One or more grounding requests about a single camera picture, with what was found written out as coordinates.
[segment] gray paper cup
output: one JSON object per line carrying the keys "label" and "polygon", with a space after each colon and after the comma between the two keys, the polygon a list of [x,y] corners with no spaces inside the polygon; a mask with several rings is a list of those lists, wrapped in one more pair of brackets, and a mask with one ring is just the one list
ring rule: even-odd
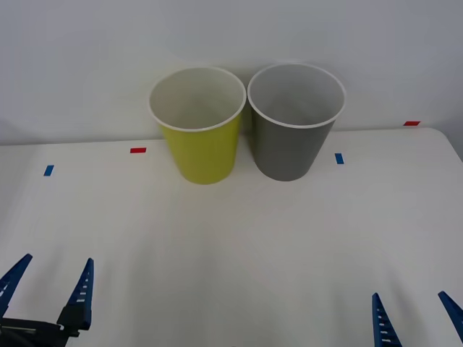
{"label": "gray paper cup", "polygon": [[247,97],[256,165],[271,179],[293,181],[309,171],[344,110],[346,90],[319,67],[279,64],[251,79]]}

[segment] red tape marker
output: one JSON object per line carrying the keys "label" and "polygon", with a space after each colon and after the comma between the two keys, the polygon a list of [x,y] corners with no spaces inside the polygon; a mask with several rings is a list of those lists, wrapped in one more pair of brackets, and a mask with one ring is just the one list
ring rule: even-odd
{"label": "red tape marker", "polygon": [[146,153],[146,147],[130,148],[131,153]]}
{"label": "red tape marker", "polygon": [[421,123],[421,121],[406,121],[404,127],[415,127],[419,123]]}

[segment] tape marker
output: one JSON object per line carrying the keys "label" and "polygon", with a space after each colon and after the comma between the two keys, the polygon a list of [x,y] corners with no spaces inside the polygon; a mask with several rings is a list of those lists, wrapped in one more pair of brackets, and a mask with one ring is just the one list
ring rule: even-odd
{"label": "tape marker", "polygon": [[51,176],[51,172],[53,171],[53,168],[55,165],[48,165],[45,169],[45,173],[43,174],[44,176]]}
{"label": "tape marker", "polygon": [[404,127],[415,127],[417,126],[421,121],[406,121],[404,123]]}
{"label": "tape marker", "polygon": [[334,156],[336,157],[336,162],[338,164],[344,164],[344,159],[342,158],[341,153],[334,153]]}
{"label": "tape marker", "polygon": [[145,153],[146,147],[130,148],[131,153]]}

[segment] table surface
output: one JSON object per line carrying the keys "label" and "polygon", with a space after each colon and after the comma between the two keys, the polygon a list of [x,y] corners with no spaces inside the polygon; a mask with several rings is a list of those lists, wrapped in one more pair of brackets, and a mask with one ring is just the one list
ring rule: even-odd
{"label": "table surface", "polygon": [[0,197],[0,274],[34,256],[5,317],[55,322],[95,260],[71,346],[372,346],[375,292],[403,346],[461,346],[463,164],[433,129],[332,132],[293,182],[241,139],[209,186],[163,140],[0,147]]}

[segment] white cup rim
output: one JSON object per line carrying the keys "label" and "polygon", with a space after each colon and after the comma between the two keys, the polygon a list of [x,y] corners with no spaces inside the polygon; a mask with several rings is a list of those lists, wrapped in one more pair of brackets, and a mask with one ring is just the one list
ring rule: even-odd
{"label": "white cup rim", "polygon": [[[250,94],[250,89],[251,89],[251,85],[252,83],[255,81],[256,77],[258,77],[260,74],[262,74],[263,72],[269,70],[269,69],[272,69],[272,68],[275,68],[275,67],[282,67],[282,66],[285,66],[285,65],[299,65],[299,66],[302,66],[302,67],[310,67],[310,68],[313,68],[313,69],[317,69],[317,70],[320,70],[322,71],[323,73],[327,74],[329,77],[333,78],[333,80],[335,80],[338,84],[338,86],[341,88],[342,90],[342,95],[343,95],[343,103],[342,103],[342,107],[341,109],[338,111],[338,113],[336,113],[333,117],[331,117],[330,119],[328,119],[327,121],[322,121],[321,123],[317,123],[317,124],[309,124],[309,125],[295,125],[295,124],[288,124],[288,123],[284,123],[282,121],[277,121],[275,119],[272,119],[270,118],[269,116],[266,116],[263,112],[261,112],[259,110],[259,108],[254,104],[254,102],[252,101],[252,97],[251,97],[251,94]],[[251,104],[252,106],[252,109],[257,112],[259,114],[259,116],[263,117],[264,119],[268,120],[268,121],[271,121],[272,123],[274,124],[278,124],[278,125],[281,125],[282,127],[286,127],[286,128],[293,128],[293,129],[311,129],[311,128],[318,128],[318,127],[322,127],[323,125],[327,125],[329,123],[331,123],[332,121],[335,121],[336,118],[338,118],[338,116],[342,113],[342,111],[345,109],[346,107],[346,98],[347,98],[347,94],[346,94],[346,88],[344,88],[344,86],[342,85],[341,81],[338,80],[338,78],[336,76],[334,76],[332,73],[326,71],[325,69],[322,69],[321,67],[317,67],[315,65],[312,65],[312,64],[305,64],[305,63],[278,63],[278,64],[274,64],[274,65],[270,65],[269,67],[265,67],[263,69],[261,69],[258,73],[256,73],[254,76],[252,76],[250,82],[249,82],[249,85],[247,85],[247,99],[249,100],[249,103]]]}
{"label": "white cup rim", "polygon": [[[209,70],[216,70],[216,71],[220,71],[220,72],[223,72],[231,77],[233,77],[239,84],[239,86],[241,87],[242,89],[242,92],[243,92],[243,101],[241,102],[241,105],[240,107],[238,108],[238,111],[236,111],[235,113],[233,113],[232,116],[230,116],[229,118],[225,119],[224,121],[222,121],[221,123],[218,123],[218,124],[215,124],[215,125],[212,125],[210,127],[205,127],[205,128],[197,128],[197,129],[188,129],[188,128],[179,128],[179,127],[174,127],[170,124],[167,124],[165,121],[162,121],[160,120],[153,112],[153,109],[151,108],[151,96],[153,94],[153,91],[154,89],[156,88],[156,86],[158,84],[160,84],[161,82],[163,82],[164,80],[167,80],[168,78],[170,78],[172,75],[178,73],[178,72],[183,72],[183,71],[187,71],[187,70],[193,70],[193,69],[209,69]],[[245,85],[243,85],[243,82],[235,75],[235,74],[232,74],[230,71],[228,70],[225,70],[225,69],[222,69],[220,67],[208,67],[208,66],[198,66],[198,67],[187,67],[187,68],[184,68],[184,69],[178,69],[174,72],[171,72],[169,74],[166,74],[162,77],[160,77],[159,79],[157,79],[152,88],[150,89],[150,94],[148,96],[148,109],[150,110],[150,114],[151,116],[160,124],[162,125],[163,127],[166,127],[166,128],[169,128],[169,129],[172,129],[172,130],[176,130],[178,132],[206,132],[208,130],[212,130],[212,129],[216,129],[216,128],[219,128],[219,127],[222,127],[223,125],[233,121],[235,118],[238,117],[238,115],[241,113],[241,111],[243,110],[243,108],[245,107],[245,104],[246,104],[246,100],[247,100],[247,93],[246,93],[246,87]]]}

